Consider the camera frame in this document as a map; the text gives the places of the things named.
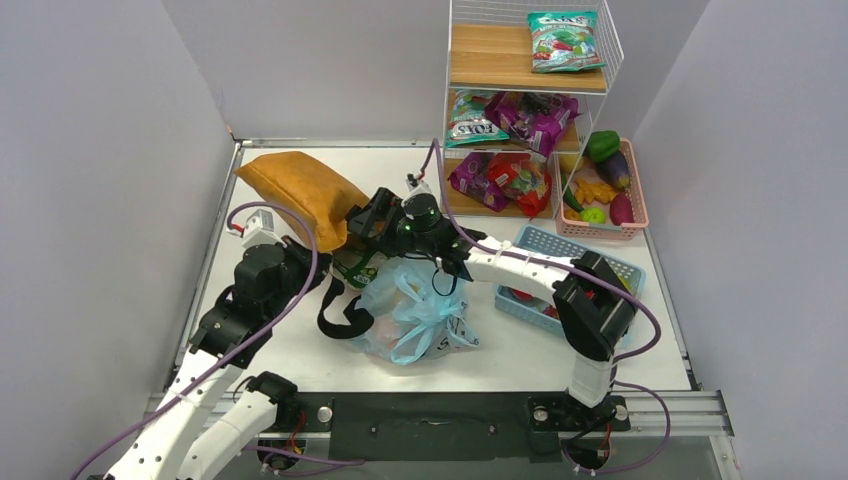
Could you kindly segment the light blue plastic grocery bag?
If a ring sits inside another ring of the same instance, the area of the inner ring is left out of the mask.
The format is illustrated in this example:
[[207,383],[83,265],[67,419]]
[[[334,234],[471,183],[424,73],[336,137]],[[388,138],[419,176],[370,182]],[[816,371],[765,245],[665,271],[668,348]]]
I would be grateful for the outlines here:
[[427,261],[388,260],[354,303],[374,324],[351,346],[399,366],[478,348],[465,284]]

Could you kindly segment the teal Fox's candy bag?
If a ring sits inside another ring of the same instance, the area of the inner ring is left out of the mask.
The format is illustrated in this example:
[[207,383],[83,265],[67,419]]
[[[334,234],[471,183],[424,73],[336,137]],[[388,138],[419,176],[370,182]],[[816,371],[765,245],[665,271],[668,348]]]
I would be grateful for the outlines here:
[[446,127],[447,147],[500,142],[509,138],[485,113],[495,93],[486,90],[458,89],[454,92],[451,113]]

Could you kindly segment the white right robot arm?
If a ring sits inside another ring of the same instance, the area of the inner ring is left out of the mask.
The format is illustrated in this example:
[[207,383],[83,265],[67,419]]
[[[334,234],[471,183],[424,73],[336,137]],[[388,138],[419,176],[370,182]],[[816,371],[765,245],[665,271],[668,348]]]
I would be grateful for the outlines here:
[[457,278],[518,290],[552,305],[574,353],[567,419],[588,429],[604,417],[616,348],[636,305],[602,255],[543,255],[464,228],[445,216],[426,190],[402,199],[379,188],[365,206],[350,209],[346,222],[349,233],[388,257],[430,260]]

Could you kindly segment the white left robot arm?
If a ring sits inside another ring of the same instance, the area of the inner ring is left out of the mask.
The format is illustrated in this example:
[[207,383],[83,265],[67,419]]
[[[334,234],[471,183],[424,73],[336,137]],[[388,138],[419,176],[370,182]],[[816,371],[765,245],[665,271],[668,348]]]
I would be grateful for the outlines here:
[[135,438],[106,479],[209,479],[256,435],[284,430],[298,416],[296,386],[260,373],[243,399],[211,427],[219,399],[249,366],[279,323],[330,271],[332,257],[285,236],[247,248],[234,282],[201,318],[157,409],[118,435]]

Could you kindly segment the orange cloth tote bag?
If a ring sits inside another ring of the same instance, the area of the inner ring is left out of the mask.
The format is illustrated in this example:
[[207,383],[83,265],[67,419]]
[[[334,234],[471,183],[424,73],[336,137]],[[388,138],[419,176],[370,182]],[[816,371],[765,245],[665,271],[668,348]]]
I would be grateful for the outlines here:
[[[312,234],[320,253],[330,253],[333,258],[339,249],[370,248],[360,236],[347,231],[346,221],[352,208],[366,206],[368,197],[320,160],[300,151],[265,154],[239,167],[236,176],[262,200],[292,211],[293,215],[279,215],[304,242]],[[351,289],[333,277],[322,307],[327,308],[346,290]]]

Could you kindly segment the green snack bag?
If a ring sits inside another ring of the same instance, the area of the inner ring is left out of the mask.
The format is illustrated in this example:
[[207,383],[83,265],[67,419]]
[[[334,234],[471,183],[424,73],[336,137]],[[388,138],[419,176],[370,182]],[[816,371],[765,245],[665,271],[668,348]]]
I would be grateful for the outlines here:
[[374,249],[339,249],[333,253],[332,275],[351,290],[361,291],[378,275],[387,257]]

